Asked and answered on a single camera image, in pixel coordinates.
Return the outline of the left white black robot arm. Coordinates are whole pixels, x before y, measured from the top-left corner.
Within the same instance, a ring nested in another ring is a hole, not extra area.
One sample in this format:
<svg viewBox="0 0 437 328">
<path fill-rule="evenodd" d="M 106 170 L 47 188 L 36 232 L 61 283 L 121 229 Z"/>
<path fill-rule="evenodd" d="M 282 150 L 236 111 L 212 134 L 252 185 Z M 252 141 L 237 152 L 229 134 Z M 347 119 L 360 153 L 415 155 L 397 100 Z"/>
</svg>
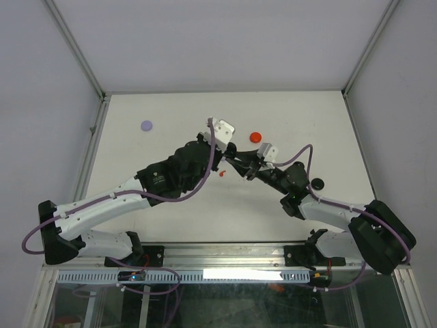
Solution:
<svg viewBox="0 0 437 328">
<path fill-rule="evenodd" d="M 144 251 L 136 232 L 110 233 L 95 227 L 132 211 L 187 199 L 218 169 L 232 137 L 231 132 L 200 133 L 168 159 L 148 165 L 110 191 L 70 204 L 40 203 L 45 262 L 103 257 L 108 265 L 139 264 Z"/>
</svg>

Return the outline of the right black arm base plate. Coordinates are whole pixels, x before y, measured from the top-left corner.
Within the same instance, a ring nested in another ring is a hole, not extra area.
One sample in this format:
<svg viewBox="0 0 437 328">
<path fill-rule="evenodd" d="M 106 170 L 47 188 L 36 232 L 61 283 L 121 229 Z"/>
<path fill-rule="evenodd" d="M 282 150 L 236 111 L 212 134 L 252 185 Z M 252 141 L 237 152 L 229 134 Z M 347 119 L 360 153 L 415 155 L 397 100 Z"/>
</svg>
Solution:
<svg viewBox="0 0 437 328">
<path fill-rule="evenodd" d="M 287 267 L 344 267 L 346 259 L 342 257 L 327 258 L 315 246 L 304 244 L 286 245 L 283 247 L 285 266 Z"/>
</svg>

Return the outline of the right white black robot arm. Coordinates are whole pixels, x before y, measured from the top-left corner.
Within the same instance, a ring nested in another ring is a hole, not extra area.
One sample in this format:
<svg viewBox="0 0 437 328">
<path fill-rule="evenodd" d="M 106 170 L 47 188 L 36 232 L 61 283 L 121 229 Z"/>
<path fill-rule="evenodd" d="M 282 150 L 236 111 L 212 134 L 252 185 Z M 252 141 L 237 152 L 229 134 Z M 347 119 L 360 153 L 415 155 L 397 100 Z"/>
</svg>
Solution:
<svg viewBox="0 0 437 328">
<path fill-rule="evenodd" d="M 280 203 L 287 215 L 338 228 L 311 233 L 305 242 L 310 263 L 321 264 L 328 258 L 359 260 L 383 275 L 409 263 L 416 238 L 384 202 L 351 204 L 323 197 L 317 192 L 324 183 L 309 177 L 311 165 L 298 161 L 297 155 L 278 163 L 278 152 L 269 143 L 246 152 L 230 145 L 224 157 L 243 178 L 261 180 L 283 194 Z"/>
</svg>

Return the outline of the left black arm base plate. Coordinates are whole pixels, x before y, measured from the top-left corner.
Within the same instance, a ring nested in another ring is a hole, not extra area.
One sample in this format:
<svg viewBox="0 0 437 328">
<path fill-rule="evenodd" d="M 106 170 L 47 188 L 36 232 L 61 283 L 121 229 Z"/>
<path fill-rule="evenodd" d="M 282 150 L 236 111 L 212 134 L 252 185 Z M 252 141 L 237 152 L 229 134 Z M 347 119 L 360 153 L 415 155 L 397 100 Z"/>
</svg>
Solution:
<svg viewBox="0 0 437 328">
<path fill-rule="evenodd" d="M 130 254 L 121 260 L 113 260 L 109 257 L 104 259 L 105 267 L 162 267 L 165 257 L 163 245 L 143 245 L 143 250 L 138 254 Z"/>
</svg>

